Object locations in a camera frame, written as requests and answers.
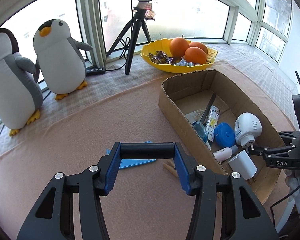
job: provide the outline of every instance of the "tripod leg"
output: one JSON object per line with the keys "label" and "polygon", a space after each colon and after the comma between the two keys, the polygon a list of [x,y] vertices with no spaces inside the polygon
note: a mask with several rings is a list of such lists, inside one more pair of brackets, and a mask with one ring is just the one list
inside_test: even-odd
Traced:
{"label": "tripod leg", "polygon": [[134,49],[136,48],[137,39],[138,39],[138,35],[139,35],[141,26],[142,26],[142,21],[134,21],[133,30],[132,30],[132,34],[131,34],[131,40],[130,40],[129,49],[128,49],[127,62],[126,62],[126,66],[124,69],[124,72],[126,75],[130,74],[130,68],[131,68],[132,58],[133,58],[133,54],[134,54]]}
{"label": "tripod leg", "polygon": [[111,48],[109,49],[109,51],[106,53],[106,57],[108,57],[109,55],[111,55],[111,53],[114,51],[115,47],[119,44],[120,39],[126,34],[126,32],[131,28],[132,25],[132,20],[130,20],[125,27],[122,29],[122,31],[120,32],[119,36],[117,37],[117,39],[114,41],[114,43],[112,44]]}
{"label": "tripod leg", "polygon": [[148,30],[148,27],[147,27],[147,24],[146,24],[145,20],[142,21],[142,29],[143,29],[143,32],[145,33],[147,41],[151,42],[150,33],[149,33],[149,30]]}

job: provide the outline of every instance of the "orange fruit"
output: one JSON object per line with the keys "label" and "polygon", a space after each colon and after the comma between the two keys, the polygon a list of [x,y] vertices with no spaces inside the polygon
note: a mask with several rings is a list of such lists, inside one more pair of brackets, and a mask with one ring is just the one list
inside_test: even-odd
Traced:
{"label": "orange fruit", "polygon": [[189,44],[189,47],[198,47],[201,50],[203,50],[205,52],[205,54],[208,55],[208,48],[203,43],[200,43],[200,42],[197,42],[197,41],[193,41],[193,42],[191,42]]}
{"label": "orange fruit", "polygon": [[199,63],[203,65],[206,63],[208,56],[206,53],[198,47],[190,47],[185,51],[184,59],[186,62]]}
{"label": "orange fruit", "polygon": [[185,38],[177,37],[170,42],[170,52],[173,57],[183,57],[189,48],[189,43]]}

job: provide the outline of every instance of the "black cylinder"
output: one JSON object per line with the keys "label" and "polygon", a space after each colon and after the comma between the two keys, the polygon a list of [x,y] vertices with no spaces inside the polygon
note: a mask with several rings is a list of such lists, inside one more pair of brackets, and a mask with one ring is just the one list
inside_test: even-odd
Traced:
{"label": "black cylinder", "polygon": [[121,143],[122,159],[172,159],[174,143]]}

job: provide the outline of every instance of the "white glove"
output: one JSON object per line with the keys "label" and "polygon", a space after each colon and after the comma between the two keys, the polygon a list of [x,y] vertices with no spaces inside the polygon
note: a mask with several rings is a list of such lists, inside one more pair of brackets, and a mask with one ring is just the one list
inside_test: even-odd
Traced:
{"label": "white glove", "polygon": [[[291,192],[300,185],[300,171],[284,170],[284,172],[286,174],[285,183]],[[298,213],[300,214],[300,188],[289,197],[289,201],[291,201],[293,197]]]}

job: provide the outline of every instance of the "transparent blue bottle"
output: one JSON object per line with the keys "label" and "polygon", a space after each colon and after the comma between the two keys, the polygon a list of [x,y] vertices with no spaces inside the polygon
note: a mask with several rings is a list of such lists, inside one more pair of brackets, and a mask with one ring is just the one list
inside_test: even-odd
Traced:
{"label": "transparent blue bottle", "polygon": [[197,135],[202,139],[202,141],[207,142],[208,141],[208,133],[206,132],[206,129],[200,121],[197,121],[194,126],[194,130],[197,131]]}

